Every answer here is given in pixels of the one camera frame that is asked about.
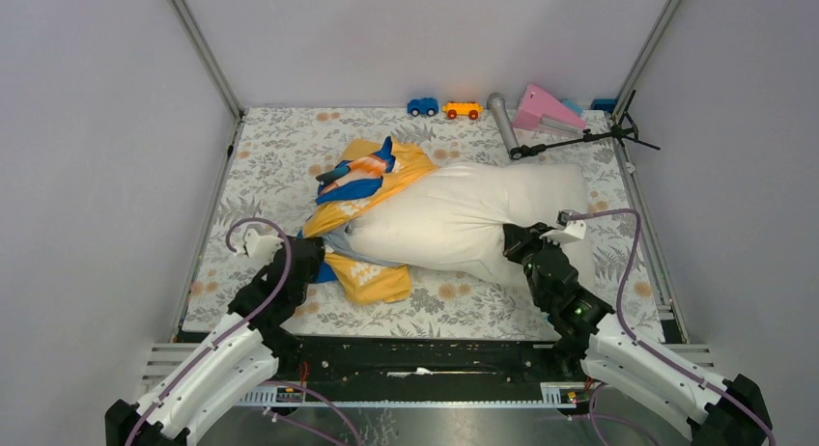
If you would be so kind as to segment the white pillow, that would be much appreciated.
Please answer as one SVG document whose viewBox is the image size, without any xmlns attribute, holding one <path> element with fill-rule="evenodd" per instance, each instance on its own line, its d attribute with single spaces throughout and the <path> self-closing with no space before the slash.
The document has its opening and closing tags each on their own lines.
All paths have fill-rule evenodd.
<svg viewBox="0 0 819 446">
<path fill-rule="evenodd" d="M 465 272 L 501 286 L 526 285 L 503 255 L 506 224 L 554 226 L 587 206 L 574 164 L 452 164 L 416 181 L 327 235 L 337 251 L 378 265 Z"/>
</svg>

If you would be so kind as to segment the yellow and blue pillowcase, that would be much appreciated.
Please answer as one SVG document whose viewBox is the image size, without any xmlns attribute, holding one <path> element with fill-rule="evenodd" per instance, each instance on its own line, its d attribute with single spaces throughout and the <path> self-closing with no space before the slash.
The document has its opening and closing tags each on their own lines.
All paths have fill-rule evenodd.
<svg viewBox="0 0 819 446">
<path fill-rule="evenodd" d="M 299 235 L 326 237 L 437 169 L 415 144 L 395 143 L 389 137 L 380 144 L 355 139 L 332 170 L 316 177 L 316 208 Z M 354 304 L 400 301 L 413 287 L 405 265 L 358 260 L 335 246 L 325 253 L 317 281 L 339 282 Z"/>
</svg>

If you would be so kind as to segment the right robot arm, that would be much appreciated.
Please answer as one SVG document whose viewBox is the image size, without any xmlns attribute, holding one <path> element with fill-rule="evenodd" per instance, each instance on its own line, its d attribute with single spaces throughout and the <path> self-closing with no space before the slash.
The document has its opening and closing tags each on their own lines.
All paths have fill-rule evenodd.
<svg viewBox="0 0 819 446">
<path fill-rule="evenodd" d="M 503 255 L 522 266 L 533 303 L 558 333 L 553 365 L 563 378 L 584 374 L 663 418 L 692 445 L 773 445 L 759 386 L 729 380 L 637 334 L 579 281 L 557 230 L 538 223 L 503 227 Z"/>
</svg>

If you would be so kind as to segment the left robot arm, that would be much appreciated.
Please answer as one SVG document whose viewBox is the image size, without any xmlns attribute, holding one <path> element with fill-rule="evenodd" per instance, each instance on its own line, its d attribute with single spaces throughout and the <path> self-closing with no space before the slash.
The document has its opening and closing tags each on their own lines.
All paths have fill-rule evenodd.
<svg viewBox="0 0 819 446">
<path fill-rule="evenodd" d="M 324 256 L 321 240 L 289 237 L 169 376 L 136 402 L 107 409 L 106 444 L 196 445 L 256 386 L 293 376 L 299 341 L 281 325 L 303 303 Z"/>
</svg>

